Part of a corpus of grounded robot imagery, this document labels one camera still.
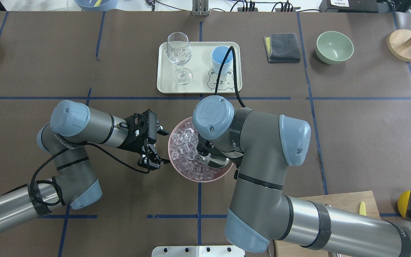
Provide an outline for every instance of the glass stem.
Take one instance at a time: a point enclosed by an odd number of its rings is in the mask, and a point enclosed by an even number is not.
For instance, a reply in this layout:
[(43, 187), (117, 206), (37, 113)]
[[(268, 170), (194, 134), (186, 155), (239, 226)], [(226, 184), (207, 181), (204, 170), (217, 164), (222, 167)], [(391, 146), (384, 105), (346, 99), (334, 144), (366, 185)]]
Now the glass stem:
[(185, 76), (185, 71), (183, 70), (183, 65), (180, 65), (180, 77)]

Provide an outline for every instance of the gray cloth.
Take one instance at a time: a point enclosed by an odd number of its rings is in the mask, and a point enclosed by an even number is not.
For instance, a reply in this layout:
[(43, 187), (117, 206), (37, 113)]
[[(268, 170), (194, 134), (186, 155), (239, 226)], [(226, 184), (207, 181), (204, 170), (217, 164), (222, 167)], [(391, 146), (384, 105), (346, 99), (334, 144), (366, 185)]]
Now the gray cloth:
[(266, 48), (267, 61), (269, 63), (299, 63), (300, 50), (297, 35), (294, 33), (277, 33), (271, 34), (270, 49), (271, 54), (266, 45), (264, 37), (264, 47)]

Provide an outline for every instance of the white label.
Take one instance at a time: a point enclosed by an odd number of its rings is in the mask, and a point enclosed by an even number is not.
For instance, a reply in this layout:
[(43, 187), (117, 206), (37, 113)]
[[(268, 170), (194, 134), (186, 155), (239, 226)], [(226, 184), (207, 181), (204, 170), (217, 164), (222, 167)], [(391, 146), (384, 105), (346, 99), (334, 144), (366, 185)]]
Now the white label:
[(348, 0), (331, 0), (331, 5), (350, 7)]

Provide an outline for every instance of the wooden stand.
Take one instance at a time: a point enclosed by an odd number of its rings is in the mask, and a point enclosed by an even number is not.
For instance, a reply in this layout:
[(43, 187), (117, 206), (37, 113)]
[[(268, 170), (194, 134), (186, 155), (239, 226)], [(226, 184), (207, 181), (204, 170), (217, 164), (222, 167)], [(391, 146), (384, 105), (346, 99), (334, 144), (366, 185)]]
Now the wooden stand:
[(411, 30), (398, 29), (386, 39), (390, 52), (405, 62), (411, 62)]

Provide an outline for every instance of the bear drawing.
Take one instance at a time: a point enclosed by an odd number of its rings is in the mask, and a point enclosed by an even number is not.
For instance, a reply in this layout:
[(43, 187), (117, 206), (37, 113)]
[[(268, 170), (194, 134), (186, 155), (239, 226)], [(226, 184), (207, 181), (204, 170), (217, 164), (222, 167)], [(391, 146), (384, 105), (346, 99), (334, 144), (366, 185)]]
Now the bear drawing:
[[(207, 86), (211, 91), (215, 91), (215, 86), (217, 85), (218, 74), (215, 71), (209, 71), (209, 81)], [(218, 91), (234, 91), (234, 76), (233, 71), (228, 70), (227, 73), (220, 75), (220, 82), (218, 84)]]

